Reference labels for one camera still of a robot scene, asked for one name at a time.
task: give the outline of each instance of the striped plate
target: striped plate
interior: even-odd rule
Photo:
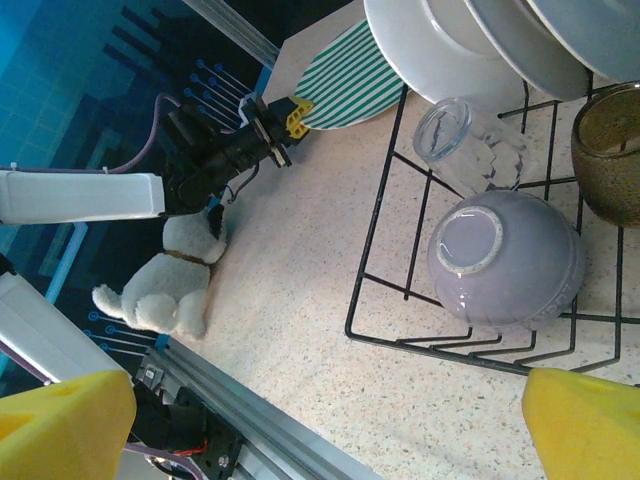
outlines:
[[[295,96],[315,104],[302,123],[329,130],[382,113],[398,102],[401,90],[402,80],[380,53],[367,21],[362,20],[314,58]]]

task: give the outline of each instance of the yellow foam pad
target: yellow foam pad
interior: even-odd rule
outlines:
[[[2,398],[0,479],[112,480],[135,413],[123,371]]]
[[[640,479],[640,388],[534,369],[522,409],[550,480]]]

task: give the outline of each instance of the countertop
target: countertop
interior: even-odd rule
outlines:
[[[313,57],[361,18],[356,1],[288,39],[265,99],[292,94]],[[559,118],[569,119],[558,124],[560,169],[570,169],[568,128],[580,105],[559,109]],[[410,94],[398,140],[398,150],[418,162],[411,135],[429,106]],[[227,207],[230,242],[210,289],[207,336],[185,343],[385,478],[544,478],[521,414],[524,377],[357,343],[344,334],[395,110],[350,128],[312,132],[292,149],[288,169],[263,162]],[[532,114],[529,125],[546,160],[548,113]],[[411,169],[392,168],[371,273],[404,282],[423,188],[424,179]],[[567,214],[575,208],[572,188],[552,192]],[[444,190],[434,192],[422,245],[455,203]],[[591,308],[611,311],[615,242],[603,239],[615,240],[615,228],[590,212],[585,222],[593,226],[585,238],[590,261],[581,295]],[[639,316],[636,232],[625,237],[623,307]],[[420,257],[416,268],[416,288],[432,293]],[[558,366],[611,353],[612,327],[584,323],[576,353]],[[566,348],[566,327],[558,322],[541,331],[543,348]],[[363,287],[354,328],[392,339],[466,331],[445,311],[373,284]],[[640,327],[624,330],[623,361],[595,374],[640,383]],[[523,344],[517,335],[507,341]]]

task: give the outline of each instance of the dish rack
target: dish rack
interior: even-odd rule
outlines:
[[[522,124],[521,124],[521,132],[524,134],[527,128],[527,116],[530,112],[540,110],[540,109],[551,109],[551,129],[550,129],[550,141],[548,147],[548,158],[546,165],[546,176],[542,181],[524,183],[519,186],[519,190],[526,190],[535,187],[544,188],[544,199],[549,200],[549,191],[552,185],[560,185],[560,184],[568,184],[576,182],[576,178],[573,176],[565,176],[561,178],[552,178],[552,167],[554,161],[554,140],[555,140],[555,132],[556,132],[556,122],[558,119],[558,105],[562,102],[551,100],[537,104],[530,104],[530,92],[529,86],[526,82],[524,83],[525,90],[525,103],[524,107],[512,110],[509,112],[502,113],[498,115],[499,118],[507,118],[512,117],[514,115],[522,114]],[[593,75],[590,76],[589,89],[587,98],[590,99],[592,95],[598,93],[599,91],[609,88],[593,88]],[[382,178],[380,180],[380,186],[378,188],[378,193],[375,200],[375,206],[373,209],[373,214],[371,216],[371,221],[369,224],[369,230],[367,232],[367,237],[365,241],[364,251],[362,253],[362,257],[360,260],[360,266],[358,268],[358,273],[356,276],[355,286],[353,289],[353,295],[351,297],[351,302],[349,305],[349,310],[347,314],[347,320],[345,325],[345,333],[347,337],[352,340],[356,340],[359,342],[370,343],[377,346],[383,346],[388,348],[393,348],[397,350],[402,350],[409,353],[415,353],[420,355],[427,355],[430,357],[435,357],[441,360],[448,360],[454,362],[460,362],[468,365],[475,365],[479,367],[489,368],[493,370],[499,370],[503,372],[509,372],[518,375],[527,375],[529,371],[533,368],[531,366],[534,362],[543,362],[549,361],[552,359],[557,359],[559,357],[565,357],[568,355],[572,355],[576,352],[576,345],[578,342],[577,335],[577,326],[579,322],[591,321],[591,322],[607,322],[609,324],[613,324],[613,351],[610,355],[610,358],[606,358],[603,360],[598,360],[595,362],[588,361],[583,362],[583,364],[571,368],[572,371],[575,372],[588,372],[598,368],[602,368],[608,365],[615,364],[620,361],[621,353],[622,353],[622,335],[623,335],[623,325],[633,324],[640,325],[640,318],[634,317],[625,317],[622,315],[622,290],[623,290],[623,275],[622,275],[622,265],[623,265],[623,245],[624,245],[624,234],[625,231],[623,228],[617,228],[617,241],[616,241],[616,266],[615,266],[615,312],[613,315],[594,315],[580,309],[580,294],[573,301],[571,312],[566,312],[561,315],[561,317],[568,319],[570,322],[568,338],[566,338],[566,348],[556,349],[551,352],[540,352],[539,347],[539,338],[538,333],[536,331],[526,332],[527,335],[530,335],[528,339],[528,344],[525,346],[519,347],[507,347],[503,343],[503,335],[493,334],[492,338],[479,338],[486,337],[486,335],[477,335],[477,332],[474,331],[474,328],[469,328],[465,334],[461,335],[439,335],[439,336],[424,336],[424,337],[410,337],[410,338],[397,338],[396,340],[391,340],[388,338],[380,338],[376,335],[367,334],[367,333],[356,333],[353,328],[354,317],[356,314],[356,310],[358,307],[360,293],[362,290],[362,286],[365,282],[374,282],[375,284],[382,286],[384,288],[391,289],[397,292],[399,295],[404,296],[405,301],[420,301],[426,302],[433,306],[433,308],[442,308],[442,304],[436,299],[431,298],[430,296],[424,295],[422,293],[417,292],[412,288],[412,281],[416,267],[416,259],[418,257],[418,251],[421,246],[421,234],[423,222],[425,219],[425,213],[428,209],[428,198],[429,193],[433,191],[433,184],[438,184],[439,186],[455,193],[455,191],[447,185],[445,182],[436,177],[431,170],[428,170],[422,165],[418,165],[411,160],[409,160],[406,156],[400,154],[396,150],[396,141],[398,138],[398,133],[400,130],[400,124],[402,121],[402,116],[405,108],[405,103],[407,99],[409,88],[407,85],[403,87],[402,95],[400,97],[400,102],[398,105],[398,111],[396,113],[395,121],[393,124],[393,129],[391,132],[391,139],[389,141],[389,147],[387,150],[385,163],[382,171]],[[381,278],[380,276],[373,275],[367,271],[367,262],[369,260],[369,254],[372,249],[374,235],[376,232],[376,227],[378,226],[378,219],[380,216],[380,209],[383,204],[383,199],[385,196],[385,189],[387,186],[387,180],[389,178],[389,172],[394,162],[402,162],[403,164],[411,167],[416,172],[424,175],[426,177],[426,186],[424,189],[424,196],[422,199],[420,213],[417,219],[417,227],[415,238],[413,241],[413,249],[411,253],[410,264],[408,268],[407,280],[404,285],[398,284],[397,282],[389,281],[388,279]],[[582,233],[583,228],[583,212],[584,212],[584,200],[582,195],[578,196],[578,207],[577,207],[577,218],[576,218],[576,229],[578,233]]]

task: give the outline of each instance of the purple cable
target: purple cable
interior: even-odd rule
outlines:
[[[146,447],[144,445],[138,445],[136,443],[127,443],[124,449],[128,452],[141,453],[143,455],[150,455],[152,457],[164,458],[170,462],[180,465],[187,472],[193,475],[195,480],[206,480],[202,472],[198,467],[189,461],[186,457],[179,457],[173,453],[165,452],[164,450],[156,450],[155,448]]]
[[[142,160],[156,140],[156,135],[158,133],[158,123],[160,121],[160,104],[162,100],[167,100],[173,103],[176,107],[180,107],[181,103],[176,100],[174,97],[167,93],[161,93],[156,97],[156,101],[153,107],[153,122],[151,123],[151,132],[149,133],[149,138],[147,139],[147,143],[144,144],[144,147],[138,152],[138,154],[129,160],[124,165],[120,165],[112,170],[79,170],[79,169],[65,169],[65,168],[11,168],[11,167],[0,167],[0,170],[10,170],[16,172],[25,172],[25,173],[124,173],[131,168],[133,168],[137,163]]]
[[[47,377],[44,373],[42,373],[40,370],[38,370],[36,367],[31,365],[27,360],[22,358],[17,352],[12,350],[9,347],[9,345],[7,345],[2,341],[0,341],[0,352],[4,353],[7,357],[9,357],[11,360],[13,360],[16,364],[18,364],[22,368],[24,368],[27,372],[29,372],[31,375],[36,377],[42,383],[48,383],[53,381],[49,377]]]

